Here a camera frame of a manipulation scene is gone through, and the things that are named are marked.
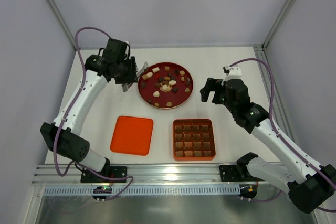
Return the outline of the metal tweezers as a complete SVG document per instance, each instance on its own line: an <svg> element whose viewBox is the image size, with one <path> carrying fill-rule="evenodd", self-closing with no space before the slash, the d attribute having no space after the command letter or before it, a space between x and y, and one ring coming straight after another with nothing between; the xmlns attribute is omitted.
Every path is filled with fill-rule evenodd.
<svg viewBox="0 0 336 224"><path fill-rule="evenodd" d="M148 63L145 62L143 67L140 70L138 68L136 68L136 70L137 70L137 73L136 73L137 80L135 82L132 82L132 83L123 84L122 85L122 91L127 92L134 83L138 83L140 76L147 71L148 67L149 67Z"/></svg>

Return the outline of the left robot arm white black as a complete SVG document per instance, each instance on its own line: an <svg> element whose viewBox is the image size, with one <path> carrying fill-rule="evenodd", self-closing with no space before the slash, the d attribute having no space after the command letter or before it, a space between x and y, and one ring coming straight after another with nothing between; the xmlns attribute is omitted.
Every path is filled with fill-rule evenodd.
<svg viewBox="0 0 336 224"><path fill-rule="evenodd" d="M127 42L110 38L101 55L79 58L82 78L76 90L53 122L40 128L59 176L66 175L59 170L58 157L62 156L102 180L112 179L109 159L92 150L80 133L96 98L111 80L123 86L138 81L137 64L130 51Z"/></svg>

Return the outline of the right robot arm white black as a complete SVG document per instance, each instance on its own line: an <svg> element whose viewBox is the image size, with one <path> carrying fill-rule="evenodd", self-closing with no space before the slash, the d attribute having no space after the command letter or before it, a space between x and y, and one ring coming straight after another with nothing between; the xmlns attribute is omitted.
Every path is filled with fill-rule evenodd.
<svg viewBox="0 0 336 224"><path fill-rule="evenodd" d="M283 164L279 167L248 153L237 160L243 178L259 178L279 188L306 214L334 195L335 168L323 166L300 149L262 106L251 102L242 80L208 78L200 90L201 101L206 102L211 92L212 103L224 105L237 125L264 143Z"/></svg>

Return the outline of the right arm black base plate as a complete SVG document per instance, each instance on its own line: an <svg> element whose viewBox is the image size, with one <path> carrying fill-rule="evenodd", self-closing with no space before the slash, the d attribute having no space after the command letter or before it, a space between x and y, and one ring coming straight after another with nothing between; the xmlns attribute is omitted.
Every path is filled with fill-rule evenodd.
<svg viewBox="0 0 336 224"><path fill-rule="evenodd" d="M255 182L258 178L253 177L246 166L220 165L219 174L222 182Z"/></svg>

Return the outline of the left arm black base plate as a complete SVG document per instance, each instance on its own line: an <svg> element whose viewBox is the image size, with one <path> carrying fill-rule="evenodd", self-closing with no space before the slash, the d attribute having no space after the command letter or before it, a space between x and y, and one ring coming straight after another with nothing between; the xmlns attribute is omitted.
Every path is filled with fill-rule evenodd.
<svg viewBox="0 0 336 224"><path fill-rule="evenodd" d="M100 172L92 172L85 169L81 173L80 182L84 184L92 183L125 183L128 168L126 166L105 167Z"/></svg>

